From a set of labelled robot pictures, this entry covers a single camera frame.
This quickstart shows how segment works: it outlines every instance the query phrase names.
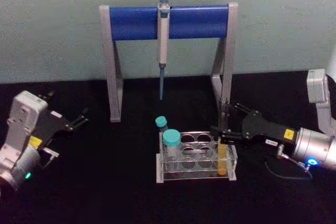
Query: cable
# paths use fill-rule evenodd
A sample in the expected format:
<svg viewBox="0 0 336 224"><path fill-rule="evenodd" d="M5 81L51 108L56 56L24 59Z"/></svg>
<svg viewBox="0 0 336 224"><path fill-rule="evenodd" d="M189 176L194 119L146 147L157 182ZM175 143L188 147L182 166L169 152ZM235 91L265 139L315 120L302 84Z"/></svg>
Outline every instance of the cable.
<svg viewBox="0 0 336 224"><path fill-rule="evenodd" d="M283 179L294 179L294 180L311 180L311 179L313 179L313 175L311 175L311 173L310 173L308 170L305 170L302 166L300 166L300 165L298 165L298 164L296 164L296 163L295 163L295 164L296 164L297 166L301 167L301 168L305 171L305 173L308 174L309 177L282 176L282 175L279 175L279 174L273 172L273 171L269 168L269 166L268 166L268 164L267 164L267 159L264 161L264 164L265 164L267 170L268 170L272 175L274 175L274 176L276 176L276 177L278 177L278 178L283 178Z"/></svg>

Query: blue indicator light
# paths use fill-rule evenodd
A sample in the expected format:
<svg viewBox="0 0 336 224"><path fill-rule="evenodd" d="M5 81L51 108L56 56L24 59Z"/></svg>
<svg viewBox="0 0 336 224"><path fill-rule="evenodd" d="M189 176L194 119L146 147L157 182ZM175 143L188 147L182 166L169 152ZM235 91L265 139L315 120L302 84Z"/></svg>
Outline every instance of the blue indicator light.
<svg viewBox="0 0 336 224"><path fill-rule="evenodd" d="M315 159L313 159L313 158L308 159L307 162L310 165L317 165L317 161Z"/></svg>

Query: teal cap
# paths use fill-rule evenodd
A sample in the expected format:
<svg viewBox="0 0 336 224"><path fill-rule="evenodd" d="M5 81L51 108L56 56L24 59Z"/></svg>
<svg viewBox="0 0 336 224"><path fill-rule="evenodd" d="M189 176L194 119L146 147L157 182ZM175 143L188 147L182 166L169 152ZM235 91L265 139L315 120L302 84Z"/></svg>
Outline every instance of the teal cap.
<svg viewBox="0 0 336 224"><path fill-rule="evenodd" d="M177 130L166 130L163 133L163 143L168 147L178 146L181 142L181 134Z"/></svg>
<svg viewBox="0 0 336 224"><path fill-rule="evenodd" d="M157 127L162 128L167 125L167 119L164 116L159 116L158 118L155 119L155 123Z"/></svg>

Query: white label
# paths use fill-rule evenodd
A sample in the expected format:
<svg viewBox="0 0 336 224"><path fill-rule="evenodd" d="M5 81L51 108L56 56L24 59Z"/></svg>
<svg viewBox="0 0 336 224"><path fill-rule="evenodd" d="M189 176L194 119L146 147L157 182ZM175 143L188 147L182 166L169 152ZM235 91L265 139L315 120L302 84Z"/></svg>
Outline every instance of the white label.
<svg viewBox="0 0 336 224"><path fill-rule="evenodd" d="M278 142L272 141L270 139L266 139L265 143L273 146L278 146Z"/></svg>
<svg viewBox="0 0 336 224"><path fill-rule="evenodd" d="M57 113L56 111L51 111L50 114L56 116L57 118L61 118L62 117L62 115L60 113Z"/></svg>

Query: yellow label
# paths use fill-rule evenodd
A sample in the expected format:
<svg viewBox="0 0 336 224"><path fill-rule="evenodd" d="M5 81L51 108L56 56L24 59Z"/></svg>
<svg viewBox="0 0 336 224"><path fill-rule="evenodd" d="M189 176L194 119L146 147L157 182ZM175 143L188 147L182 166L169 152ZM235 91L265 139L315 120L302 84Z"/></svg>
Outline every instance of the yellow label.
<svg viewBox="0 0 336 224"><path fill-rule="evenodd" d="M35 149L37 149L41 143L42 143L42 140L37 137L31 136L29 139L29 144Z"/></svg>
<svg viewBox="0 0 336 224"><path fill-rule="evenodd" d="M294 131L290 130L290 129L286 129L285 134L283 135L284 138L289 139L289 140L293 140L294 137Z"/></svg>

